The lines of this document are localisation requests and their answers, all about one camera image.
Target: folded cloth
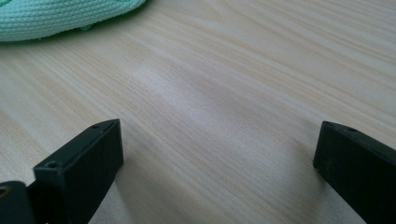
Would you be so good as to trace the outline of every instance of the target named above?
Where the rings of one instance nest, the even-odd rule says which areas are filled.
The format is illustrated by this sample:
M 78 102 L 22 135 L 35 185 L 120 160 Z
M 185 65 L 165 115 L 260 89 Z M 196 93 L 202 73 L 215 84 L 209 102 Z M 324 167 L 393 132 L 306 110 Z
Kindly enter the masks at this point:
M 87 27 L 145 0 L 0 0 L 0 41 L 19 41 Z

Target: textured fabric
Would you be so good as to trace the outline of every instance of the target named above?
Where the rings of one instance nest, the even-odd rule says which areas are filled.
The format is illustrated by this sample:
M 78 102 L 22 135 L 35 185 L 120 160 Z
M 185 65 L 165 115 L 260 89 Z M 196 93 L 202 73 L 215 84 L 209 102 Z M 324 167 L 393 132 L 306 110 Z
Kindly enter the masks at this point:
M 0 41 L 35 39 L 128 12 L 145 0 L 0 0 Z

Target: mint green towel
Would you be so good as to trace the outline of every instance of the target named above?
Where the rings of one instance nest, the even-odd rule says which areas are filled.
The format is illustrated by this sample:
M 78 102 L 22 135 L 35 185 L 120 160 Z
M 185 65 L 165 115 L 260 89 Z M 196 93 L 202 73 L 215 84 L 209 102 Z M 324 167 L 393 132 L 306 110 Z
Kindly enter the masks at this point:
M 19 41 L 85 27 L 145 0 L 0 0 L 0 41 Z

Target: wood grain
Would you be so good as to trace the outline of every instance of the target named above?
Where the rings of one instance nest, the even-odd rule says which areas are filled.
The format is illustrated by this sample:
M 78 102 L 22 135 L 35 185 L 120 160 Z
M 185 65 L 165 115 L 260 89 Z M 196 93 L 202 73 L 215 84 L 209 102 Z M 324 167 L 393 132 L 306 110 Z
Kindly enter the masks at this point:
M 396 148 L 396 4 L 148 0 L 0 44 L 0 182 L 121 119 L 91 223 L 363 223 L 315 172 L 323 120 Z

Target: table surface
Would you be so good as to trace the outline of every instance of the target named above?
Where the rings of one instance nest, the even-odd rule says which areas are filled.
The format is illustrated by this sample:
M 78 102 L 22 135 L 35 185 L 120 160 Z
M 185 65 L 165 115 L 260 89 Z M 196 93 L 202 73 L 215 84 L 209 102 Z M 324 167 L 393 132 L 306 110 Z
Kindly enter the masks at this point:
M 364 223 L 314 170 L 321 122 L 396 148 L 392 0 L 148 0 L 0 44 L 0 182 L 120 118 L 91 223 Z

